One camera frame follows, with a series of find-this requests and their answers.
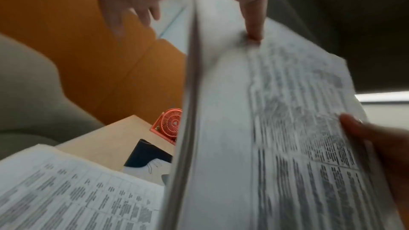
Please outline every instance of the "wooden desk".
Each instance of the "wooden desk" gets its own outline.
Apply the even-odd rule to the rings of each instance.
[[[149,123],[133,115],[56,147],[119,171],[141,138],[173,155],[175,146],[150,132],[150,127]]]

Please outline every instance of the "fluorescent light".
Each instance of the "fluorescent light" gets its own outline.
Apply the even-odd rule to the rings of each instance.
[[[355,95],[361,103],[409,102],[409,91]]]

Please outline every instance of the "orange fan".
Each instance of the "orange fan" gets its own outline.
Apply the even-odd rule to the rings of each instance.
[[[166,139],[172,144],[175,144],[178,136],[180,117],[182,116],[181,109],[169,109],[162,113],[156,122],[150,128],[150,131],[156,135]]]

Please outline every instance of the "fan grille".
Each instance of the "fan grille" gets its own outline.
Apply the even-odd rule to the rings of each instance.
[[[181,109],[170,109],[165,111],[161,121],[161,131],[169,138],[176,138],[178,135]]]

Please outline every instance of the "desk surface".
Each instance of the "desk surface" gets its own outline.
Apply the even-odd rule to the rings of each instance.
[[[116,171],[122,170],[141,138],[173,155],[175,146],[150,132],[150,127],[149,123],[133,115],[65,142],[57,148]]]

